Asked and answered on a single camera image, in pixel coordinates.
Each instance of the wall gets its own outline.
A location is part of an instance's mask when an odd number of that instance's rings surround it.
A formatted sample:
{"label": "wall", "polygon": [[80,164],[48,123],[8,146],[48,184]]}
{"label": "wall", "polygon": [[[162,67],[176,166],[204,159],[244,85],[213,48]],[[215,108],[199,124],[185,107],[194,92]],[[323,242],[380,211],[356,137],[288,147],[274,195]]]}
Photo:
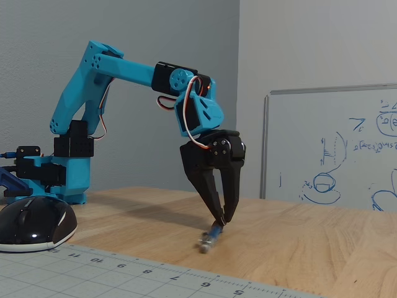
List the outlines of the wall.
{"label": "wall", "polygon": [[241,1],[237,129],[247,145],[242,196],[259,197],[266,94],[395,83],[396,10],[392,0]]}
{"label": "wall", "polygon": [[[223,126],[235,129],[238,28],[237,0],[0,0],[0,150],[39,145],[52,153],[49,120],[90,39],[121,49],[127,60],[166,61],[215,78]],[[179,153],[188,139],[174,113],[156,105],[158,95],[113,82],[91,190],[192,189]]]}

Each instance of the wooden table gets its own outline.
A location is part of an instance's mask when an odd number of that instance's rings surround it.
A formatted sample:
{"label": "wooden table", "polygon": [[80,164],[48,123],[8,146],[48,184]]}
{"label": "wooden table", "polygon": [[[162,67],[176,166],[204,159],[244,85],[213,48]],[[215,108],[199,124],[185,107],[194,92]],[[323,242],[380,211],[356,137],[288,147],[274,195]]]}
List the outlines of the wooden table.
{"label": "wooden table", "polygon": [[69,243],[328,297],[397,297],[397,214],[241,199],[209,254],[212,216],[196,193],[127,188],[73,207]]}

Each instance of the robotic arm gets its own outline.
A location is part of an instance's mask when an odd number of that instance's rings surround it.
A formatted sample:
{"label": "robotic arm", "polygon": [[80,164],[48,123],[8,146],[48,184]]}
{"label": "robotic arm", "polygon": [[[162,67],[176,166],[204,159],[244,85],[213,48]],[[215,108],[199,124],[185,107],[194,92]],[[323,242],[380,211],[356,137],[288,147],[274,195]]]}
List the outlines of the robotic arm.
{"label": "robotic arm", "polygon": [[[29,196],[26,191],[30,189],[31,196],[53,196],[70,204],[86,202],[84,192],[89,188],[90,159],[94,156],[92,135],[99,122],[103,124],[109,86],[118,78],[176,97],[165,98],[174,101],[174,107],[169,109],[175,111],[181,135],[190,138],[180,147],[184,171],[221,231],[219,227],[230,222],[238,205],[240,169],[246,147],[238,132],[216,130],[224,115],[215,100],[215,81],[190,68],[163,62],[155,67],[146,66],[124,60],[123,56],[123,52],[114,47],[89,42],[50,121],[51,132],[58,135],[54,138],[54,153],[41,156],[39,147],[24,146],[18,147],[16,153],[1,156],[16,158],[15,166],[4,169],[15,171],[24,187],[19,196],[18,192],[11,192],[8,201]],[[83,104],[82,119],[73,120]],[[221,173],[224,210],[216,191],[213,169]],[[207,237],[205,243],[213,243],[219,233],[215,234]]]}

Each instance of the cutting mat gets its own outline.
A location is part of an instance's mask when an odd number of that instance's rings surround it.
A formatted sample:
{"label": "cutting mat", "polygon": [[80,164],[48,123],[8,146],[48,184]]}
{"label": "cutting mat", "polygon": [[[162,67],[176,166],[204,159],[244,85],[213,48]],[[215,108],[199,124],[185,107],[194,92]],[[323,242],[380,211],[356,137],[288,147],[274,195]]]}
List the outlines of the cutting mat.
{"label": "cutting mat", "polygon": [[319,298],[171,264],[63,244],[0,253],[1,298]]}

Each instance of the computer mouse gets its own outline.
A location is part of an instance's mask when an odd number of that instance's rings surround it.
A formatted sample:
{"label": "computer mouse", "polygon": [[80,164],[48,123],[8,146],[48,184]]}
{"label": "computer mouse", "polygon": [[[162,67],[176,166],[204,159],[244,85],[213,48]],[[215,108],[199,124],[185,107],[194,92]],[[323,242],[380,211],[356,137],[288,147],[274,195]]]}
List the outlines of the computer mouse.
{"label": "computer mouse", "polygon": [[20,199],[0,211],[0,251],[49,250],[76,229],[76,214],[66,202],[45,196]]}

